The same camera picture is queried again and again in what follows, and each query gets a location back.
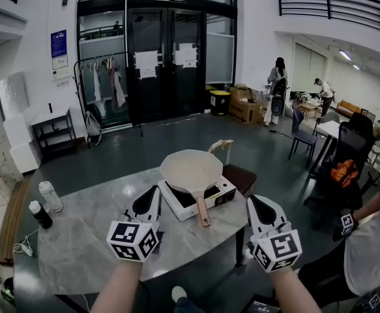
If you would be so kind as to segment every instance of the pan handle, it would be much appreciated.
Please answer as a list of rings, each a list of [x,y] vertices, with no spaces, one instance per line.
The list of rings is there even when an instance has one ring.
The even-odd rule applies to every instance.
[[[209,212],[207,210],[207,206],[205,205],[204,197],[197,197],[197,207],[198,213],[200,214],[201,225],[203,227],[209,227],[211,225]]]

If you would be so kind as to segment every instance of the black bottle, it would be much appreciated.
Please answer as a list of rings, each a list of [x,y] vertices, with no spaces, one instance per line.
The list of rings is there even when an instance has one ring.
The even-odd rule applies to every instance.
[[[52,226],[52,219],[38,201],[31,201],[29,210],[43,228]]]

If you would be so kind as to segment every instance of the black trash bin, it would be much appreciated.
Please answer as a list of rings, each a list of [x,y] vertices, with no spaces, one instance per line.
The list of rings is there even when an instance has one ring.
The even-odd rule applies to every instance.
[[[230,93],[227,91],[210,91],[210,109],[214,116],[227,115]]]

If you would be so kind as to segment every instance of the gray floor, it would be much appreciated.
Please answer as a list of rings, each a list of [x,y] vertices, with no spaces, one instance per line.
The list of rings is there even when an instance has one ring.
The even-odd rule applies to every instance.
[[[281,119],[276,129],[289,134],[291,122],[290,119]],[[321,210],[302,205],[314,185],[314,181],[308,179],[304,145],[300,144],[297,153],[288,161],[292,143],[288,137],[271,133],[263,126],[245,126],[231,117],[213,117],[209,114],[146,124],[143,133],[144,138],[141,138],[139,130],[133,128],[106,134],[97,147],[90,150],[84,147],[77,154],[43,164],[33,176],[30,199],[40,200],[37,186],[43,180],[51,181],[58,194],[64,196],[157,167],[168,154],[181,149],[207,150],[219,139],[233,139],[235,144],[231,163],[257,173],[255,193],[279,203],[293,227],[298,229],[303,255],[297,267],[315,260],[336,246],[331,239],[334,223],[328,221],[320,230],[313,230],[312,224],[318,219]],[[324,139],[319,138],[315,157],[323,143]],[[371,189],[365,198],[374,190],[376,188]],[[36,229],[37,223],[25,210],[18,239],[23,239]],[[250,230],[246,231],[245,240],[249,235]],[[37,251],[36,235],[32,236],[31,242],[33,250]],[[240,312],[253,294],[271,296],[269,277],[257,263],[250,263],[240,269],[234,269],[234,263],[235,240],[231,238],[194,263],[147,282],[150,311],[172,312],[170,291],[177,284],[183,286],[189,297],[206,312]],[[15,256],[15,287],[18,312],[72,312],[56,297],[45,293],[35,257]],[[87,298],[92,303],[95,295],[87,294]],[[73,299],[85,307],[82,297]],[[136,312],[144,312],[145,303],[145,293],[139,289]],[[349,312],[353,304],[354,301],[342,303],[340,312]],[[325,312],[337,311],[336,304],[325,309]]]

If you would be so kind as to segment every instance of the orange bag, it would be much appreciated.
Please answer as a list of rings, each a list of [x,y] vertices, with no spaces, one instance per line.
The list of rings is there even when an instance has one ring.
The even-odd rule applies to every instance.
[[[351,181],[358,176],[358,169],[353,160],[346,160],[343,164],[338,164],[338,168],[333,168],[330,172],[332,179],[347,188]]]

